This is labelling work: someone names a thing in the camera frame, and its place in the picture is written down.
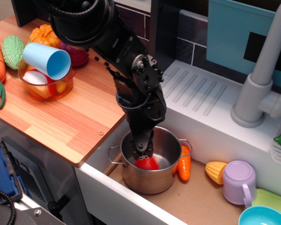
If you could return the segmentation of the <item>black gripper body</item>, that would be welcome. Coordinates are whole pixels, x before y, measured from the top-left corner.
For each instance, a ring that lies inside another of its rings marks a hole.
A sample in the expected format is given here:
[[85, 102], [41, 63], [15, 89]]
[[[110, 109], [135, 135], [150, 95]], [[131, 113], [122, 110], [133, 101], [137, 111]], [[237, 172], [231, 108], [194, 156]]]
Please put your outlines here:
[[147, 146], [153, 141], [154, 127], [164, 121], [166, 103], [161, 89], [155, 89], [151, 96], [133, 104], [124, 98], [116, 97], [119, 106], [126, 114], [126, 120], [137, 149], [137, 159], [146, 159]]

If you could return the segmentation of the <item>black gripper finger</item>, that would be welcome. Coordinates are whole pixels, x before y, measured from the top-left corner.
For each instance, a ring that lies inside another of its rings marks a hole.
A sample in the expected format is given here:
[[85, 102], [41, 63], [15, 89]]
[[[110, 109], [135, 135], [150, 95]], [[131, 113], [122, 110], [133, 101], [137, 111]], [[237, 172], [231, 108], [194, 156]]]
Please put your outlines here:
[[152, 158], [153, 153], [154, 153], [153, 141], [149, 141], [148, 146], [147, 146], [147, 156], [149, 158]]
[[137, 149], [134, 140], [130, 141], [130, 147], [131, 147], [131, 156], [133, 157], [134, 160], [137, 160]]

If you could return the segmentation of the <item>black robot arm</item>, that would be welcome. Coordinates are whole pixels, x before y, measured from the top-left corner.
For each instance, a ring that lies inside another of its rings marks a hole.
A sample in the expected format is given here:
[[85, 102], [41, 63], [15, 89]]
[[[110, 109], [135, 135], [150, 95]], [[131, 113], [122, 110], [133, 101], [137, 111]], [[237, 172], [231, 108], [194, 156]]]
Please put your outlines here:
[[122, 21], [114, 2], [37, 0], [35, 4], [49, 15], [53, 31], [63, 43], [90, 49], [91, 57], [105, 65], [133, 136], [133, 158], [152, 157], [153, 129], [166, 113], [161, 88], [163, 72]]

